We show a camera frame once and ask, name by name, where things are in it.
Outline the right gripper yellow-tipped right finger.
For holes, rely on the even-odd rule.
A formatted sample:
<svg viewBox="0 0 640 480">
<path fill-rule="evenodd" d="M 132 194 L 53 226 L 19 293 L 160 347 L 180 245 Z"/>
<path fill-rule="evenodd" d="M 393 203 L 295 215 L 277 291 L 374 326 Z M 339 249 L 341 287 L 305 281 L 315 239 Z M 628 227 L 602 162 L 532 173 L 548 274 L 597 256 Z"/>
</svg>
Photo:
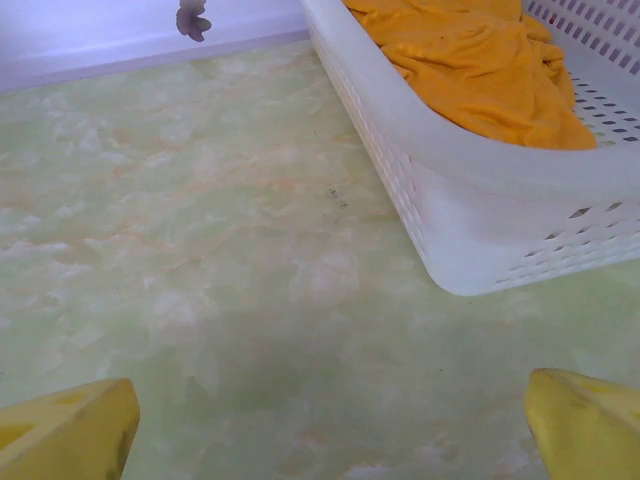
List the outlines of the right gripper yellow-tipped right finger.
<svg viewBox="0 0 640 480">
<path fill-rule="evenodd" d="M 552 479 L 639 477 L 639 391 L 575 372 L 535 369 L 525 412 Z"/>
</svg>

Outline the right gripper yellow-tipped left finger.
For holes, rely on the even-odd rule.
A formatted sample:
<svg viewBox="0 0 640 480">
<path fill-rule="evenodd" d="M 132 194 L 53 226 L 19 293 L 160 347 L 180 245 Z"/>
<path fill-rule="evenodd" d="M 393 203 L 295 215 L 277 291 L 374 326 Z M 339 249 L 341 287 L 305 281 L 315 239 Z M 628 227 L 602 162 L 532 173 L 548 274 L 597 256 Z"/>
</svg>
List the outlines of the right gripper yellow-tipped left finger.
<svg viewBox="0 0 640 480">
<path fill-rule="evenodd" d="M 1 409 L 3 479 L 119 479 L 140 422 L 133 383 L 96 381 Z"/>
</svg>

